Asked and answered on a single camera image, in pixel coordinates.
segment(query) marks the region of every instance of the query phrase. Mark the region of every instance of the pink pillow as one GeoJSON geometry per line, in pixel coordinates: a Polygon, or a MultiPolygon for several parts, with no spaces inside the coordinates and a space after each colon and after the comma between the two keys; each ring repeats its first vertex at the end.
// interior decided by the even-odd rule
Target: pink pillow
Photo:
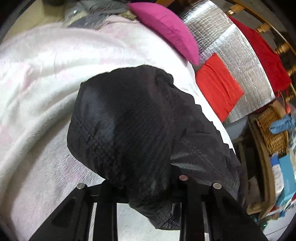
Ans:
{"type": "Polygon", "coordinates": [[[140,21],[170,42],[189,62],[199,63],[197,43],[181,19],[166,7],[150,2],[129,3],[140,21]]]}

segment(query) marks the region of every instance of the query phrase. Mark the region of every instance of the woven basket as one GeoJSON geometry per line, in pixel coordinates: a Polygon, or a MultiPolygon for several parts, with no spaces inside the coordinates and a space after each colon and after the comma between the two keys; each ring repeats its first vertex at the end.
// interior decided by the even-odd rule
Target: woven basket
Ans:
{"type": "Polygon", "coordinates": [[[287,154],[289,143],[288,131],[283,131],[276,135],[273,135],[269,131],[271,123],[283,117],[284,109],[282,110],[281,108],[283,107],[279,103],[271,104],[255,119],[269,156],[272,156],[276,152],[278,152],[280,156],[287,154]]]}

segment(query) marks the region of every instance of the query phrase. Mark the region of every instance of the pillow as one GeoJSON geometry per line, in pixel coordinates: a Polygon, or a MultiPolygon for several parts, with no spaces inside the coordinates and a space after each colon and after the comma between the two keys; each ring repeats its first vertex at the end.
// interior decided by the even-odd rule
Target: pillow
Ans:
{"type": "Polygon", "coordinates": [[[255,30],[245,26],[235,18],[229,17],[249,41],[256,53],[270,82],[274,93],[289,87],[291,79],[281,63],[280,57],[270,48],[268,43],[255,30]]]}
{"type": "Polygon", "coordinates": [[[219,56],[214,53],[195,73],[195,81],[221,122],[244,95],[219,56]]]}
{"type": "Polygon", "coordinates": [[[139,20],[171,43],[189,62],[199,63],[197,43],[181,19],[166,7],[150,3],[129,3],[139,20]]]}

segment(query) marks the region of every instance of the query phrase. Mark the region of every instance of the screw head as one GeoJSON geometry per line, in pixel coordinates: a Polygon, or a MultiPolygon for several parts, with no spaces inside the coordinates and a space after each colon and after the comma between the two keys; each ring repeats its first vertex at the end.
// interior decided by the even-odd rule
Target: screw head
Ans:
{"type": "Polygon", "coordinates": [[[188,176],[180,175],[180,176],[179,176],[179,179],[180,179],[181,181],[187,181],[187,180],[188,180],[188,176]]]}
{"type": "Polygon", "coordinates": [[[215,188],[215,189],[221,189],[222,188],[222,185],[220,184],[220,183],[214,183],[213,184],[213,188],[215,188]]]}
{"type": "Polygon", "coordinates": [[[82,188],[85,188],[85,186],[86,186],[86,185],[85,185],[84,183],[78,183],[76,187],[77,187],[78,189],[82,189],[82,188]]]}

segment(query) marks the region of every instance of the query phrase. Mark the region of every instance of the white blanket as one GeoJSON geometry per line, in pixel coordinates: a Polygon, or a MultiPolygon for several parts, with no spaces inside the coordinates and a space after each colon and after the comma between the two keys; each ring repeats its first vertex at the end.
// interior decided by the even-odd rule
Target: white blanket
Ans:
{"type": "MultiPolygon", "coordinates": [[[[191,64],[137,21],[110,16],[100,30],[48,25],[0,45],[0,213],[18,240],[28,240],[78,182],[95,185],[103,180],[67,149],[67,127],[80,83],[142,64],[172,74],[174,85],[194,97],[233,148],[197,87],[191,64]]],[[[145,217],[119,206],[119,240],[151,240],[149,233],[158,233],[159,240],[178,240],[178,232],[155,230],[142,220],[145,217]],[[129,223],[141,237],[130,232],[129,223]]]]}

